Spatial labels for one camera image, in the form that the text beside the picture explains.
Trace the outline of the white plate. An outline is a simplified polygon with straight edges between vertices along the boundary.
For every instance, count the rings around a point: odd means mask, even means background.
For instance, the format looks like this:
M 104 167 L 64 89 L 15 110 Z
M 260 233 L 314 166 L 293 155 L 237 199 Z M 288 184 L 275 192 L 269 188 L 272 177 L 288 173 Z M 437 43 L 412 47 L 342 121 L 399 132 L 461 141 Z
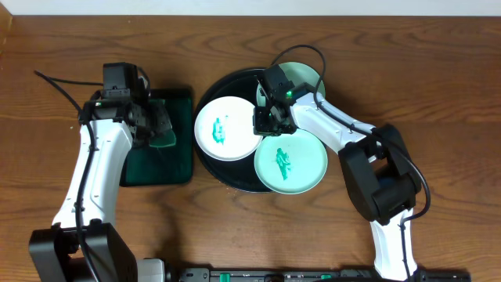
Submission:
M 263 140 L 254 134 L 254 104 L 236 96 L 217 98 L 196 117 L 196 143 L 209 157 L 238 161 L 252 154 Z

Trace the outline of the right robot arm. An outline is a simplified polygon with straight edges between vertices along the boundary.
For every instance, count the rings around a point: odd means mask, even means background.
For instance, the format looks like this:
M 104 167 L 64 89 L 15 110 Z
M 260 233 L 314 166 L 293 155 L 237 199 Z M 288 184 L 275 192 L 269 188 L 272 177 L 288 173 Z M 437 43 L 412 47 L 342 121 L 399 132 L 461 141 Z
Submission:
M 280 136 L 301 129 L 334 151 L 348 196 L 369 221 L 375 270 L 384 280 L 410 281 L 417 270 L 410 222 L 424 181 L 399 131 L 354 119 L 329 103 L 317 86 L 294 83 L 278 65 L 264 69 L 257 81 L 265 103 L 254 111 L 255 133 Z

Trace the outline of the green sponge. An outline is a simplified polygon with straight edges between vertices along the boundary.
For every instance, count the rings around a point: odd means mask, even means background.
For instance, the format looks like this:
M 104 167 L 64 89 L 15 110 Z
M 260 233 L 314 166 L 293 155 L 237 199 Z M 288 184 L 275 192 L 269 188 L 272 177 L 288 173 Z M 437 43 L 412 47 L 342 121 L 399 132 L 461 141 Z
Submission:
M 176 144 L 176 136 L 164 99 L 151 99 L 149 101 L 149 123 L 151 130 L 149 145 L 151 147 L 165 148 Z

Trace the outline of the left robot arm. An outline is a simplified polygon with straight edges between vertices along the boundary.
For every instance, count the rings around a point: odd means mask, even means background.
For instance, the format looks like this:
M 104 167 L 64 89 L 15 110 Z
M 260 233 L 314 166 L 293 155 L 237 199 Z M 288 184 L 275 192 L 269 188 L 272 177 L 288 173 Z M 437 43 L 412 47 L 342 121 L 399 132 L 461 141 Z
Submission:
M 106 63 L 103 84 L 77 106 L 81 144 L 65 200 L 48 229 L 35 230 L 29 253 L 43 281 L 166 281 L 159 258 L 136 259 L 114 228 L 122 169 L 134 147 L 174 146 L 164 102 L 131 63 Z

